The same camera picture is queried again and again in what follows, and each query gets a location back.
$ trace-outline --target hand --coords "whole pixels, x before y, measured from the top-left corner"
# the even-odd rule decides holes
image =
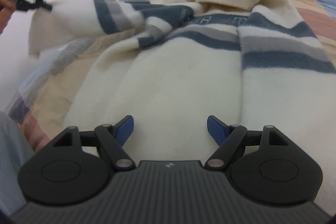
[[[10,0],[0,0],[0,34],[3,32],[4,28],[7,26],[12,14],[16,10],[16,4]]]

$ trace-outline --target blue gripper pad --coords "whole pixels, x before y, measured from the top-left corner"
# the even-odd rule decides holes
[[[122,120],[121,122],[122,123],[120,125],[119,124],[115,125],[117,127],[115,140],[122,147],[133,132],[134,119],[132,116],[128,116],[127,119],[125,119],[125,121]]]
[[[219,146],[221,146],[228,137],[228,132],[225,131],[225,127],[227,127],[227,125],[215,116],[211,115],[208,117],[208,132]]]

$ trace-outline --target finger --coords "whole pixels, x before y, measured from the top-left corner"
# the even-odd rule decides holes
[[[0,11],[0,20],[9,20],[13,13],[14,13],[14,11],[12,9],[3,8]]]
[[[0,4],[3,7],[13,9],[15,7],[15,3],[11,2],[10,0],[0,0]]]
[[[12,16],[12,11],[4,8],[0,11],[0,31],[2,32],[3,29],[7,26],[8,21],[10,20]]]

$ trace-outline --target leg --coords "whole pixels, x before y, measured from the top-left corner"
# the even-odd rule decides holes
[[[15,122],[0,111],[0,210],[7,216],[26,203],[17,175],[21,166],[33,155]]]

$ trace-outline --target white blanket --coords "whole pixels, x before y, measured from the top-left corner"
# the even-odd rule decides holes
[[[145,29],[98,58],[64,126],[92,130],[130,114],[135,129],[124,149],[134,160],[205,161],[217,148],[209,115],[250,130],[272,124],[321,166],[316,202],[335,213],[336,70],[290,1],[151,2],[77,3],[53,21],[60,28],[71,18],[72,38],[81,35],[78,20],[85,35]],[[86,17],[77,19],[77,10]],[[52,16],[38,12],[35,20]]]

